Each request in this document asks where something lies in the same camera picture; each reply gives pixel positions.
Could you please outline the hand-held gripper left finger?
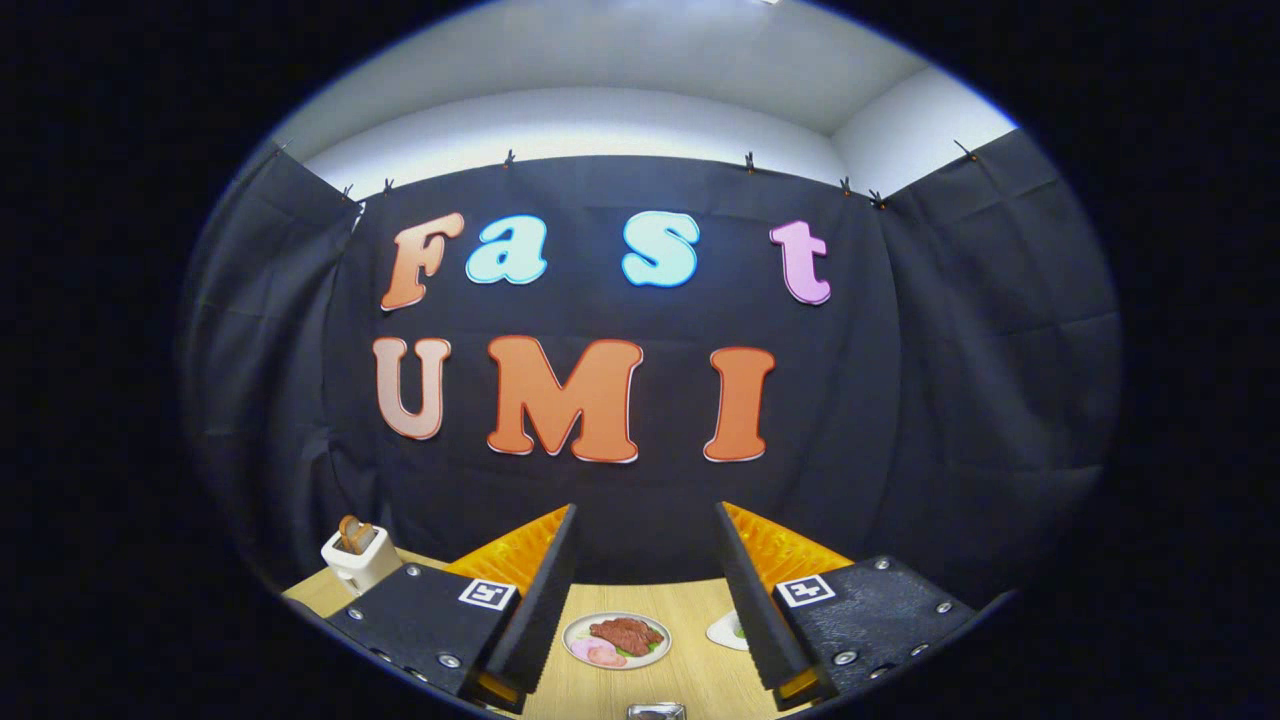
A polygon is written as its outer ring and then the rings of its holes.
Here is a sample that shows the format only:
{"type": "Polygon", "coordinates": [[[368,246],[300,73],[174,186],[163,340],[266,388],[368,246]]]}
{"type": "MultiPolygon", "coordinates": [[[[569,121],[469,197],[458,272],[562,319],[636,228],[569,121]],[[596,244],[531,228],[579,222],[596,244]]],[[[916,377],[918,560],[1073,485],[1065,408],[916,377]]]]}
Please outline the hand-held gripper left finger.
{"type": "Polygon", "coordinates": [[[567,503],[445,568],[404,562],[329,614],[326,629],[429,694],[520,714],[572,585],[576,516],[567,503]]]}

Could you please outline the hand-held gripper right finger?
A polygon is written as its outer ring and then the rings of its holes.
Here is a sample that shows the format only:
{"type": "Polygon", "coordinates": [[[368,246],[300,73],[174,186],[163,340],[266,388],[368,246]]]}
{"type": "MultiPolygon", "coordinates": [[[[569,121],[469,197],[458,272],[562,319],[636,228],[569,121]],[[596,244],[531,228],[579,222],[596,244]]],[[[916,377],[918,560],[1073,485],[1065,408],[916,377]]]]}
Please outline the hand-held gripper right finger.
{"type": "Polygon", "coordinates": [[[855,561],[730,502],[714,518],[748,651],[778,710],[867,694],[979,618],[895,557],[855,561]]]}

